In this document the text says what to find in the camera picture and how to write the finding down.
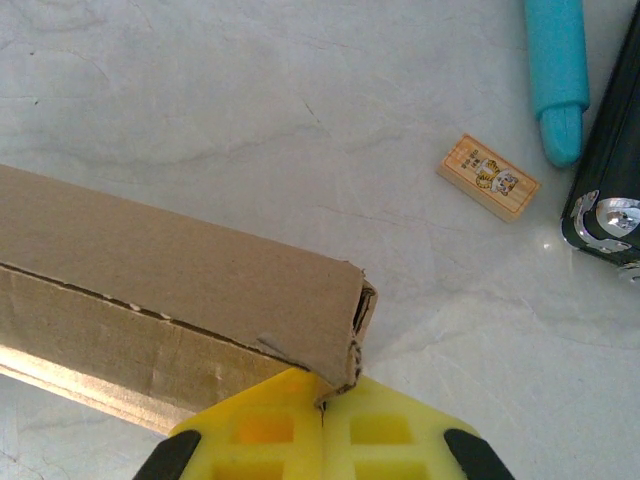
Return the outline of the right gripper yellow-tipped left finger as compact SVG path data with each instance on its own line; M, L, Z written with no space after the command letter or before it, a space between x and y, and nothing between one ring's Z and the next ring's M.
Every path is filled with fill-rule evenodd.
M136 479L320 479L318 379L286 370L174 427Z

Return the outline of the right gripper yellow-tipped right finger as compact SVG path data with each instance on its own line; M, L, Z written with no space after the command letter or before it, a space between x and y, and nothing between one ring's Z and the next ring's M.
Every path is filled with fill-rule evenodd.
M364 377L323 417L327 479L512 479L464 421Z

